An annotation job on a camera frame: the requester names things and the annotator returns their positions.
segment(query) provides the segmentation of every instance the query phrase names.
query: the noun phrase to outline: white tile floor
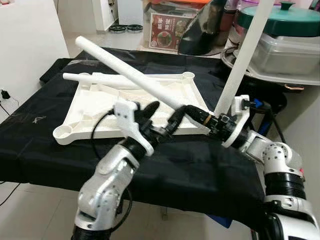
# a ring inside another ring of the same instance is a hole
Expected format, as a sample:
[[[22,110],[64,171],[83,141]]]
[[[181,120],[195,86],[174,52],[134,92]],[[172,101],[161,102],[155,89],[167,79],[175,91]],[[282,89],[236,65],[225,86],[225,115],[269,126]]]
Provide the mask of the white tile floor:
[[[80,34],[65,34],[70,57],[81,52],[75,45]],[[84,37],[102,47],[135,50],[142,33],[91,34]],[[17,183],[0,185],[0,203]],[[0,240],[69,240],[77,210],[78,192],[60,188],[21,184],[0,207]],[[161,218],[160,207],[134,202],[131,214],[112,240],[249,240],[250,231],[234,221],[226,229],[204,214],[168,210]]]

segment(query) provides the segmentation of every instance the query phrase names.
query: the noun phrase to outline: white tube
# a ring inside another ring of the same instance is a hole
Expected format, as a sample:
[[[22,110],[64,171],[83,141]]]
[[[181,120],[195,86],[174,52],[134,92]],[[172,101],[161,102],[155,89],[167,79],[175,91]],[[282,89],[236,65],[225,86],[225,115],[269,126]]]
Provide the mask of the white tube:
[[[260,0],[238,57],[236,58],[229,78],[215,107],[215,116],[219,116],[222,113],[226,114],[228,112],[258,45],[261,34],[264,31],[274,3],[275,0]]]
[[[102,84],[107,85],[112,88],[130,88],[130,89],[141,89],[139,86],[134,84],[129,80],[113,80],[113,79],[104,79],[103,77],[84,75],[84,74],[73,74],[73,73],[64,73],[62,75],[63,79],[73,80],[78,82],[93,83],[93,84]]]
[[[93,42],[85,39],[83,36],[78,36],[75,40],[75,44],[171,108],[178,109],[183,105],[175,98],[174,93],[165,89],[161,84],[150,77],[145,76],[142,72],[136,70],[134,67],[105,51]]]

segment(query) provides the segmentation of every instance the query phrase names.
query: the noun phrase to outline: white pipe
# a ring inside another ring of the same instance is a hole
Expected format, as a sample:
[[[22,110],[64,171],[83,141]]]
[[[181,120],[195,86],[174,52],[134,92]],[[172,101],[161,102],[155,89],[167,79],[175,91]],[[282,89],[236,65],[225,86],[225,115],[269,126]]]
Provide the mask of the white pipe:
[[[85,74],[73,74],[73,73],[64,73],[62,75],[65,80],[73,80],[78,82],[93,83],[93,84],[102,84],[107,85],[112,88],[130,88],[130,89],[141,89],[139,86],[134,84],[129,80],[114,80],[114,79],[105,79],[103,77],[85,75]]]
[[[260,0],[238,57],[236,58],[229,78],[215,107],[215,116],[228,112],[258,45],[261,34],[264,31],[274,3],[275,0]]]
[[[75,44],[171,108],[178,109],[183,105],[175,98],[174,93],[170,92],[168,89],[165,89],[161,84],[154,81],[150,77],[147,77],[142,72],[136,70],[129,64],[97,46],[93,42],[85,39],[83,36],[78,36],[75,40]]]

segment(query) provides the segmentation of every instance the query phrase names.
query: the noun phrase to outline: table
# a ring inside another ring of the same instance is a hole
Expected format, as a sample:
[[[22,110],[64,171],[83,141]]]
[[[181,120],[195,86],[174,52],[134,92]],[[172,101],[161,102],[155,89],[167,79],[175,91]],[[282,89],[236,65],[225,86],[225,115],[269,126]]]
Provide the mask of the table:
[[[195,74],[213,110],[225,85],[219,59],[107,49],[145,74]],[[0,125],[0,180],[78,191],[98,160],[89,140],[62,146],[52,136],[66,117],[78,83],[62,73],[115,72],[82,52]],[[120,139],[97,139],[106,154]],[[134,201],[228,217],[259,230],[263,189],[255,165],[204,135],[175,136],[146,157],[129,186]]]

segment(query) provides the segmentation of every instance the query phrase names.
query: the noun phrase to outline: green lid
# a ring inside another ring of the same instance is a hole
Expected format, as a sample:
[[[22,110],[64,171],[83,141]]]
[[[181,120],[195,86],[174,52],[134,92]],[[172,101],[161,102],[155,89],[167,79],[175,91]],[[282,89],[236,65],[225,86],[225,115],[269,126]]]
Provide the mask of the green lid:
[[[292,2],[283,1],[281,6],[274,6],[263,32],[288,37],[320,36],[320,12],[293,7],[292,4]],[[257,6],[242,9],[237,23],[248,29],[256,10]]]

